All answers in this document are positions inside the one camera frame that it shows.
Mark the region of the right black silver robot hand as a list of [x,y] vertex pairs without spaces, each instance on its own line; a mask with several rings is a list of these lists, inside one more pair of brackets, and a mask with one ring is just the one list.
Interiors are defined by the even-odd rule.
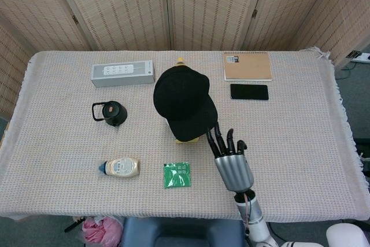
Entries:
[[207,131],[206,137],[227,190],[235,193],[247,192],[254,183],[253,174],[245,157],[247,144],[243,140],[234,144],[233,128],[227,132],[227,143],[223,140],[218,123],[213,129],[216,140],[212,137],[211,129]]

